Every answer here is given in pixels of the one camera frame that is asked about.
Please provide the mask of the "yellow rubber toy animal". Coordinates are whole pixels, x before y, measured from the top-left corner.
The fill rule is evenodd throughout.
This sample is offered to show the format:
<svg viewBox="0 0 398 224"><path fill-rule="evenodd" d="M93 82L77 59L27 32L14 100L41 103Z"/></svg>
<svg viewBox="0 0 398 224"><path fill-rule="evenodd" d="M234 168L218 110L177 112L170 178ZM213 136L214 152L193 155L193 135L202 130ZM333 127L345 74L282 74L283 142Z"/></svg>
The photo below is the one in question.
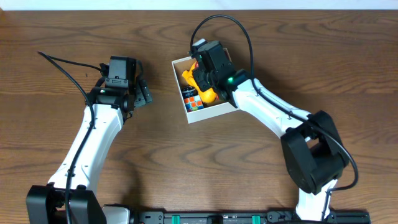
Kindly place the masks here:
<svg viewBox="0 0 398 224"><path fill-rule="evenodd" d="M206 91L200 90L199 86L197 85L197 83L193 77L193 71L196 68L198 68L198 63L194 62L189 70L186 70L182 73L182 77L185 79L185 81L188 85L190 85L190 86L194 87L194 89L196 89L202 102L213 103L215 100L218 99L218 95L211 88Z"/></svg>

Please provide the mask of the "black round cap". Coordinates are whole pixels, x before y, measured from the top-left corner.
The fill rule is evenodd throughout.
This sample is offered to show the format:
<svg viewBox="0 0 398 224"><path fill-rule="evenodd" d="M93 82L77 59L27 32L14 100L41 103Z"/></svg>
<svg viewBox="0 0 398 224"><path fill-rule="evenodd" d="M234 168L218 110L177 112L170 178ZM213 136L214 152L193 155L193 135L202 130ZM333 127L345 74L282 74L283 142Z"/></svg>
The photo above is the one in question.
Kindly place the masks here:
<svg viewBox="0 0 398 224"><path fill-rule="evenodd" d="M186 85L181 89L181 94L182 94L183 98L190 98L193 96L197 96L198 91L193 86Z"/></svg>

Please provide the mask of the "colourful puzzle cube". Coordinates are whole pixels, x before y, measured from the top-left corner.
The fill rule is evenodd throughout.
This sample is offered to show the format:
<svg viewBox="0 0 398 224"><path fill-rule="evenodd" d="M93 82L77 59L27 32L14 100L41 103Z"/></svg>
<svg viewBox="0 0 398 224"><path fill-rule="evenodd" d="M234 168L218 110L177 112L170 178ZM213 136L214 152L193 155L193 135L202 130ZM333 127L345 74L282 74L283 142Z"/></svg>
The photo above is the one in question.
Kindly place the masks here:
<svg viewBox="0 0 398 224"><path fill-rule="evenodd" d="M204 108L203 102L199 95L184 98L183 100L186 111L188 113L192 111L201 110Z"/></svg>

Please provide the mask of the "white cardboard box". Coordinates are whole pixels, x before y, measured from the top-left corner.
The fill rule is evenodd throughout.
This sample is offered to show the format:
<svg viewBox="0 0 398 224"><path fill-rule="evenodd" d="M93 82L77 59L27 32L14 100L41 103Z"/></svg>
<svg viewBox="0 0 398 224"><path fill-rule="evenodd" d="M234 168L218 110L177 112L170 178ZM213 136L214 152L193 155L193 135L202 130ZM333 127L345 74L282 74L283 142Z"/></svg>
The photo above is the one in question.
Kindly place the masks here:
<svg viewBox="0 0 398 224"><path fill-rule="evenodd" d="M182 88L187 84L185 79L182 77L182 73L185 70L189 70L190 67L194 63L194 59L190 57L185 57L177 60L172 61L172 68L174 71L175 81L178 87L179 97L183 104L183 110L187 117L188 124L194 123L197 121L202 121L205 119L213 118L222 114L231 113L237 111L235 107L233 107L228 102L224 102L221 100L215 100L215 102L210 103L208 105L204 105L203 109L199 109L196 111L189 111L185 106L185 99L182 95Z"/></svg>

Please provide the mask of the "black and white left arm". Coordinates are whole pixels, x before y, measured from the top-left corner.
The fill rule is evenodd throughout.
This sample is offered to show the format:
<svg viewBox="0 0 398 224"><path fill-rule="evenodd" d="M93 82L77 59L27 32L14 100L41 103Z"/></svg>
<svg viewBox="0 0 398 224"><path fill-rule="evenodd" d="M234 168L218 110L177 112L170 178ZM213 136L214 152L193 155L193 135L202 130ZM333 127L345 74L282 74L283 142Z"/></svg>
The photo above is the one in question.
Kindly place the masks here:
<svg viewBox="0 0 398 224"><path fill-rule="evenodd" d="M78 134L46 185L33 185L26 197L30 223L131 223L125 205L101 206L96 198L109 148L135 108L152 101L142 78L100 78L85 95Z"/></svg>

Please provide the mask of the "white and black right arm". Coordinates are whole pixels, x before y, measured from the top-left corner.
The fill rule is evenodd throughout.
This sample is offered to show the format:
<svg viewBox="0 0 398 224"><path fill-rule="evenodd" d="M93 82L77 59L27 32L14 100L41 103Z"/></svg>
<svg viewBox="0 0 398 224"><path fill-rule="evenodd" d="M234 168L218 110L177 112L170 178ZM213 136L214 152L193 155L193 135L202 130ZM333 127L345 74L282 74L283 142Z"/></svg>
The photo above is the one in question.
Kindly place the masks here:
<svg viewBox="0 0 398 224"><path fill-rule="evenodd" d="M221 99L245 111L279 139L287 172L299 188L295 212L305 221L323 221L329 214L331 193L343 169L355 162L343 146L331 116L296 108L245 70L208 71L196 68L193 79L201 91L213 90Z"/></svg>

